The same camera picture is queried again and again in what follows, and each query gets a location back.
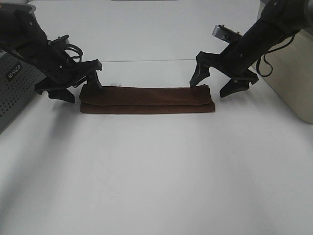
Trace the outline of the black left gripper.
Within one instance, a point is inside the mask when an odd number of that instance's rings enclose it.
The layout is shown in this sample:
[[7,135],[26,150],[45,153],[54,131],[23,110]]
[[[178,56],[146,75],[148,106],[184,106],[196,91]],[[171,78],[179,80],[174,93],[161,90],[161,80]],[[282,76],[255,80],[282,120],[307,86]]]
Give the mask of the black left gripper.
[[62,100],[75,103],[75,96],[68,91],[70,87],[77,88],[84,82],[91,90],[101,90],[102,85],[98,79],[97,71],[102,70],[99,60],[86,61],[76,64],[73,70],[59,69],[57,74],[47,76],[35,85],[35,92],[42,94],[48,92],[48,97],[54,100]]

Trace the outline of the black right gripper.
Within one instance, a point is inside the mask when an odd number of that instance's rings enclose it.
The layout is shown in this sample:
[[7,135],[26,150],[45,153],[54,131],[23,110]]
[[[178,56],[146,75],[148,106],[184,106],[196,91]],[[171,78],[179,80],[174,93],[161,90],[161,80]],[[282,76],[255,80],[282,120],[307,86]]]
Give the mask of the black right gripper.
[[210,76],[210,67],[213,67],[230,77],[220,90],[220,97],[246,91],[249,83],[256,83],[258,76],[249,70],[249,67],[257,60],[257,54],[243,48],[225,49],[220,54],[199,52],[196,56],[196,68],[189,81],[190,87],[197,86],[201,81]]

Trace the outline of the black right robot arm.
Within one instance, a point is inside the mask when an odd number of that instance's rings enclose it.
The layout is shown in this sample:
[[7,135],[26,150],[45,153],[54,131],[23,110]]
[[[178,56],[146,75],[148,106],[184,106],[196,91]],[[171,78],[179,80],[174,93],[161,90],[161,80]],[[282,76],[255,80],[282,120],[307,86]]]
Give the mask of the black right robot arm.
[[312,26],[311,0],[270,0],[260,18],[244,35],[221,24],[216,25],[213,36],[227,42],[228,46],[220,54],[199,52],[189,85],[195,87],[209,77],[209,69],[213,67],[230,77],[230,81],[220,90],[222,98],[246,91],[258,81],[259,73],[249,70],[252,64],[272,52],[273,46],[287,38],[294,39],[300,30]]

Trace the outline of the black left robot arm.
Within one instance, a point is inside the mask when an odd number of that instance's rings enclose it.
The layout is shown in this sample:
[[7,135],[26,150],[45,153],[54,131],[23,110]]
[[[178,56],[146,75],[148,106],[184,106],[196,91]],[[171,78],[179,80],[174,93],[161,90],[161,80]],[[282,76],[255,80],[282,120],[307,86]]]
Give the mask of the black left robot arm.
[[45,75],[35,85],[35,92],[48,93],[50,99],[75,103],[69,87],[86,82],[92,90],[100,90],[97,71],[99,60],[83,61],[83,51],[69,43],[69,35],[49,40],[38,24],[33,5],[1,3],[0,48],[15,58],[32,65]]

